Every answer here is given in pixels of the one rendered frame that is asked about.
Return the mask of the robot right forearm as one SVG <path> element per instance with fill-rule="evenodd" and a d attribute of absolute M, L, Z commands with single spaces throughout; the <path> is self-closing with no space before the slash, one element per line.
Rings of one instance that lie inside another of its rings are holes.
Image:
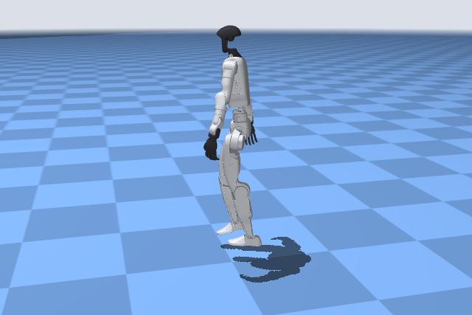
<path fill-rule="evenodd" d="M 253 111 L 251 109 L 251 98 L 250 98 L 250 105 L 244 106 L 243 110 L 245 110 L 245 112 L 247 112 L 248 118 L 252 122 L 253 121 L 253 118 L 252 118 Z"/>

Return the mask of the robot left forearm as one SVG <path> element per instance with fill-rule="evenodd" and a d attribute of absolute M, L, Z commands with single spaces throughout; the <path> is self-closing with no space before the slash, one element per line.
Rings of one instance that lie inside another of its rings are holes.
<path fill-rule="evenodd" d="M 223 92 L 219 92 L 215 96 L 215 115 L 212 120 L 212 125 L 209 128 L 209 133 L 215 135 L 216 130 L 223 127 L 225 113 L 227 112 L 227 107 L 225 106 L 226 99 Z"/>

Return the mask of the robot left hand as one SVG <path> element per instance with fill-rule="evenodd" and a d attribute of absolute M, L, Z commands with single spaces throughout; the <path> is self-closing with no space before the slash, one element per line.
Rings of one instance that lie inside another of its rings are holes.
<path fill-rule="evenodd" d="M 204 144 L 204 150 L 206 151 L 205 155 L 210 160 L 219 160 L 219 158 L 217 157 L 217 154 L 216 154 L 216 150 L 217 150 L 217 141 L 216 140 L 219 138 L 220 132 L 221 132 L 221 130 L 218 128 L 215 132 L 215 135 L 211 135 L 209 133 L 209 135 L 208 135 L 209 138 L 207 139 L 207 141 Z"/>

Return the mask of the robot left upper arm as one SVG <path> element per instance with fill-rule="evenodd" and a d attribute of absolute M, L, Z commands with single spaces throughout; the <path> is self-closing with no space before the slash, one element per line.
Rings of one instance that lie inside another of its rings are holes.
<path fill-rule="evenodd" d="M 222 86 L 221 92 L 225 94 L 225 99 L 226 99 L 225 105 L 227 105 L 230 101 L 233 81 L 237 73 L 237 61 L 236 60 L 224 61 L 222 71 L 223 71 L 223 75 L 222 75 L 222 81 L 221 81 L 221 86 Z"/>

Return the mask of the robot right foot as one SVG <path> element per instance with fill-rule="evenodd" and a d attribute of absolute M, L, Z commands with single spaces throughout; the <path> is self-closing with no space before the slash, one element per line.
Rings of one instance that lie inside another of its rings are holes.
<path fill-rule="evenodd" d="M 224 235 L 224 234 L 227 234 L 227 233 L 230 233 L 230 232 L 234 232 L 234 231 L 237 231 L 237 230 L 242 230 L 243 227 L 241 225 L 241 222 L 238 221 L 235 222 L 237 224 L 231 224 L 232 222 L 230 221 L 224 228 L 218 230 L 216 233 L 217 235 Z"/>

